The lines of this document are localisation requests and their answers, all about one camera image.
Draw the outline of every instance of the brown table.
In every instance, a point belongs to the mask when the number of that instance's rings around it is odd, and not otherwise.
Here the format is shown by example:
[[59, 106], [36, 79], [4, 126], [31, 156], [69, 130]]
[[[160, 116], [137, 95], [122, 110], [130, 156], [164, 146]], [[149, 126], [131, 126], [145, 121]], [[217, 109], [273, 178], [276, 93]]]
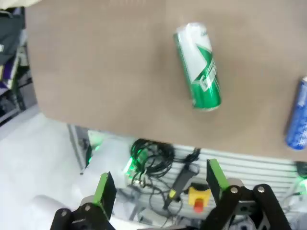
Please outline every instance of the brown table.
[[[41, 110], [83, 127], [259, 156], [307, 160], [284, 143], [307, 73], [305, 0], [43, 0], [26, 11]], [[192, 108], [173, 41], [208, 28], [223, 101]]]

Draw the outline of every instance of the black bag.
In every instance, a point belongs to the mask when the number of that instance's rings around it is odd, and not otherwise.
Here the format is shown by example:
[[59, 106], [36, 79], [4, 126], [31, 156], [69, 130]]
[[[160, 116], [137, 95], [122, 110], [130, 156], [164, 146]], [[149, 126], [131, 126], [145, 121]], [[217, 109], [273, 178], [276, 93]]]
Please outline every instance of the black bag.
[[0, 11], [0, 66], [16, 54], [23, 24], [21, 15]]

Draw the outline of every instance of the bolt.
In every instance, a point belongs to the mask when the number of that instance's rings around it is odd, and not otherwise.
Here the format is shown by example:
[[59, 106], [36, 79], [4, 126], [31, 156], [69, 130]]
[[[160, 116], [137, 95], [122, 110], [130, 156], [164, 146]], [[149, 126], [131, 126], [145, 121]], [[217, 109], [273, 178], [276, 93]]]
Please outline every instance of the bolt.
[[88, 211], [90, 209], [91, 209], [91, 206], [89, 206], [89, 205], [85, 206], [85, 211]]
[[264, 187], [259, 186], [259, 187], [258, 187], [258, 192], [260, 192], [260, 193], [264, 193]]
[[66, 214], [67, 214], [67, 211], [64, 210], [64, 211], [62, 211], [61, 216], [64, 217], [64, 216], [66, 216]]
[[238, 189], [237, 189], [236, 187], [232, 187], [232, 188], [230, 189], [230, 192], [232, 192], [232, 193], [237, 193], [237, 192], [238, 192]]

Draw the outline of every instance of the green can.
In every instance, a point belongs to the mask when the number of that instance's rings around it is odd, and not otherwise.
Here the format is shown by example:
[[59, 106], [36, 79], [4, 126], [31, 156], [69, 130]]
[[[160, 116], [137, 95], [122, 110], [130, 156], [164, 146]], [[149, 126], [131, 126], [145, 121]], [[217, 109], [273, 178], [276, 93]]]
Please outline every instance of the green can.
[[200, 23], [189, 23], [174, 35], [190, 88], [193, 105], [211, 111], [221, 104], [212, 47], [207, 29]]

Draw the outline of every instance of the can label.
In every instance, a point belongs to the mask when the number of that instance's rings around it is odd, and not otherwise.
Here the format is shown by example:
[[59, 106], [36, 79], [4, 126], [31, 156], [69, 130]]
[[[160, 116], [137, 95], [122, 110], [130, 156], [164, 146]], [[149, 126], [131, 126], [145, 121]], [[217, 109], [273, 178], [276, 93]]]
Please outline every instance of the can label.
[[286, 143], [294, 150], [302, 150], [307, 142], [307, 77], [300, 85], [296, 104], [293, 110]]
[[220, 88], [206, 27], [189, 23], [177, 29], [175, 40], [194, 107], [207, 110], [217, 108], [221, 103]]

